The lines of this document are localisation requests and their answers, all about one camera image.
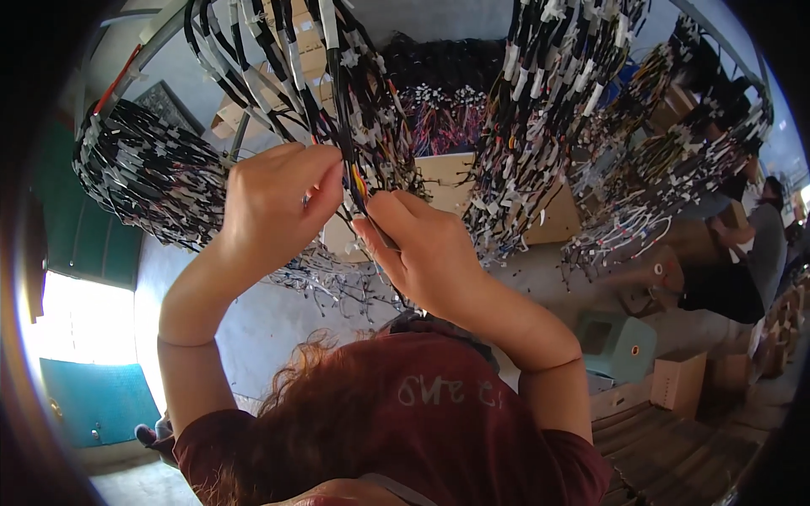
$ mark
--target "woman's right hand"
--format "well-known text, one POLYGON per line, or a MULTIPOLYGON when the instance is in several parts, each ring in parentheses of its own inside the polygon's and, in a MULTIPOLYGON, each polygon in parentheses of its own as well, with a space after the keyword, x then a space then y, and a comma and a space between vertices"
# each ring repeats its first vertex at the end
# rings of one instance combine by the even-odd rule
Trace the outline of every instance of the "woman's right hand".
POLYGON ((402 190, 377 192, 366 209, 400 252, 387 248, 367 219, 352 226, 394 286, 434 316, 463 326, 465 313, 497 281, 481 268, 461 219, 402 190))

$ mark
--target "bright window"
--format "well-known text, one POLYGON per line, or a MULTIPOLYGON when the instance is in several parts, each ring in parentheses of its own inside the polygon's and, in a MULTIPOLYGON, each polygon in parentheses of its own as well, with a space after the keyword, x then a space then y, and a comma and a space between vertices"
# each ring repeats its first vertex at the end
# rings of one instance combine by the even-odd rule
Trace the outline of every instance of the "bright window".
POLYGON ((136 364, 134 293, 48 272, 45 315, 25 333, 28 354, 82 364, 136 364))

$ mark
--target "teal door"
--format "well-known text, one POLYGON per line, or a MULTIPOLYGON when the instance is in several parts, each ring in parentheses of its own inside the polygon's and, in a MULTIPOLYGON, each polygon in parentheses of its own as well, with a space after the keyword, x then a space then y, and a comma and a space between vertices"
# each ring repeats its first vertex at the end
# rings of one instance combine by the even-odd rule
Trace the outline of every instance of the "teal door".
POLYGON ((74 448, 133 440, 136 425, 153 427, 160 418, 138 364, 40 359, 40 367, 58 424, 74 448))
POLYGON ((67 127, 51 121, 36 150, 32 190, 42 202, 48 269, 134 290, 143 231, 84 193, 71 165, 73 146, 67 127))

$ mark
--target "t-shirt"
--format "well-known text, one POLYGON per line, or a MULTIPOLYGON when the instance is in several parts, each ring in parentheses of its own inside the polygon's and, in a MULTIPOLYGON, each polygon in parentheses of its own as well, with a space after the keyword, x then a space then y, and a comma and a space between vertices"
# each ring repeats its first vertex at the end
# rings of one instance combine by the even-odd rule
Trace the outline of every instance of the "t-shirt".
MULTIPOLYGON (((571 432, 539 431, 527 404, 464 342, 409 332, 343 352, 378 360, 386 371, 357 478, 441 506, 595 506, 607 490, 612 468, 599 452, 571 432)), ((181 433, 174 454, 204 504, 215 498, 201 490, 216 483, 254 420, 217 411, 181 433)))
POLYGON ((785 270, 787 240, 785 239, 782 216, 776 207, 762 204, 748 217, 748 224, 754 227, 754 245, 748 252, 748 271, 757 286, 762 307, 768 311, 774 302, 779 279, 785 270))

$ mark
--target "woman's left hand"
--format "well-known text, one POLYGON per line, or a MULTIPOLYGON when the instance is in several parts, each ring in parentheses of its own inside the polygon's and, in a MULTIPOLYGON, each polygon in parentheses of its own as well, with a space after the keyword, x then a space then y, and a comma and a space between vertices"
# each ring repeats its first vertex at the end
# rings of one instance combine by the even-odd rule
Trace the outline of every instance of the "woman's left hand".
POLYGON ((223 227, 206 249, 216 250, 239 293, 318 236, 343 201, 342 175, 338 148, 305 148, 299 142, 271 148, 231 169, 223 227))

